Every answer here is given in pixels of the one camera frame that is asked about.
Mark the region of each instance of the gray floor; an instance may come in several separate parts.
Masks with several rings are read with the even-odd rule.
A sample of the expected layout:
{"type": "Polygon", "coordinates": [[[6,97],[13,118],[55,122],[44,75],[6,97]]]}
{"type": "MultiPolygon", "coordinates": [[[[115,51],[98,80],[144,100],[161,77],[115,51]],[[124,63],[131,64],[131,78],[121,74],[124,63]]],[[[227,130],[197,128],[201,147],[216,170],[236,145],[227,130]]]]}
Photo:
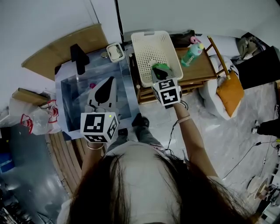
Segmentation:
{"type": "Polygon", "coordinates": [[[36,212],[50,217],[55,223],[68,195],[50,159],[45,136],[29,135],[26,127],[14,126],[10,148],[15,168],[1,174],[1,178],[35,223],[43,223],[36,212]]]}
{"type": "MultiPolygon", "coordinates": [[[[219,119],[208,113],[203,106],[203,100],[195,91],[183,96],[183,100],[189,105],[189,112],[197,125],[206,147],[210,160],[221,179],[241,160],[250,147],[257,142],[269,142],[276,138],[271,136],[253,135],[251,128],[255,120],[260,122],[276,118],[274,106],[276,95],[274,84],[265,84],[245,90],[238,114],[228,121],[219,119]]],[[[159,102],[140,105],[143,116],[150,120],[150,131],[164,147],[167,147],[172,125],[177,117],[173,108],[164,109],[159,102]]],[[[130,131],[129,138],[136,140],[130,131]]],[[[179,126],[176,126],[172,134],[170,148],[175,155],[183,158],[182,150],[186,150],[179,126]]],[[[264,143],[253,147],[244,160],[233,172],[224,179],[226,186],[230,187],[256,209],[259,200],[247,199],[246,187],[250,178],[255,175],[268,176],[278,162],[277,151],[264,143]],[[263,171],[263,160],[266,163],[263,171]]]]}

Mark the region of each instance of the laundry basket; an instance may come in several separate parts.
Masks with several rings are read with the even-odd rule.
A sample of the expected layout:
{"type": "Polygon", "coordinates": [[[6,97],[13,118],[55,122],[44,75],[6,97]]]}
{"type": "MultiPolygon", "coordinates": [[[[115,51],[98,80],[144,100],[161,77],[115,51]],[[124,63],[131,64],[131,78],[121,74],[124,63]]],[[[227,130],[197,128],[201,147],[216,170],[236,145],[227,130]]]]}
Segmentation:
{"type": "Polygon", "coordinates": [[[166,31],[133,33],[131,40],[143,87],[152,85],[151,68],[155,63],[167,64],[176,78],[183,78],[175,48],[166,31]]]}

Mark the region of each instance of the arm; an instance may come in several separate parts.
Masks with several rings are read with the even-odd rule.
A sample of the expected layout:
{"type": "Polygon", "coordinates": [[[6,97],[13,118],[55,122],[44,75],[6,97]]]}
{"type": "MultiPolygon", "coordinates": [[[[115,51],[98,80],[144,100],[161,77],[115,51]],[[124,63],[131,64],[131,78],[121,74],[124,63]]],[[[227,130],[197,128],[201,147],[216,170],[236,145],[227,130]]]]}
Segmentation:
{"type": "MultiPolygon", "coordinates": [[[[179,120],[189,115],[189,112],[183,105],[176,103],[173,106],[179,120]]],[[[180,123],[180,127],[190,162],[197,165],[206,176],[217,177],[218,175],[205,151],[200,132],[193,120],[190,118],[180,123]]]]}
{"type": "MultiPolygon", "coordinates": [[[[102,143],[87,143],[91,148],[99,148],[102,143]]],[[[101,150],[92,150],[87,148],[85,152],[84,162],[82,165],[82,177],[87,173],[87,171],[96,164],[101,159],[101,150]]]]}

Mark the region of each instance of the long dark hair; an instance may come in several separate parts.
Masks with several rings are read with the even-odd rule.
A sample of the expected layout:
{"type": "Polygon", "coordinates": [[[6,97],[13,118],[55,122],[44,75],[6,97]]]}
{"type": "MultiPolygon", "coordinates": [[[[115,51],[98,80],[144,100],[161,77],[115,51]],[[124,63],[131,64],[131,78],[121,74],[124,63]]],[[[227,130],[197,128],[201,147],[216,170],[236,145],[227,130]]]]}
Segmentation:
{"type": "MultiPolygon", "coordinates": [[[[130,202],[125,201],[122,156],[104,156],[83,177],[76,190],[68,216],[68,224],[128,224],[130,202]]],[[[180,215],[171,214],[176,224],[227,223],[251,224],[250,213],[220,183],[208,178],[192,163],[175,156],[160,155],[177,190],[180,215]]]]}

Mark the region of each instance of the pant leg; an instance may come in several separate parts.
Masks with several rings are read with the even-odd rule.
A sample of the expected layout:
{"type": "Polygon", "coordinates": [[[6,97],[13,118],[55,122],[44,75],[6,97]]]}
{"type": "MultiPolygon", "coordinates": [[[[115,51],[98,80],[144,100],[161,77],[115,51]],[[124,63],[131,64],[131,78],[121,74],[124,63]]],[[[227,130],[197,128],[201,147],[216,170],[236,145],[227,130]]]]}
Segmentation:
{"type": "Polygon", "coordinates": [[[119,135],[117,140],[114,141],[109,148],[107,149],[107,152],[111,151],[112,149],[116,148],[119,145],[124,144],[125,142],[127,142],[127,136],[125,135],[119,135]]]}
{"type": "Polygon", "coordinates": [[[280,137],[280,119],[261,123],[257,133],[260,135],[273,135],[280,137]]]}
{"type": "Polygon", "coordinates": [[[136,126],[134,127],[134,132],[139,142],[163,148],[162,144],[150,133],[149,128],[145,126],[136,126]]]}

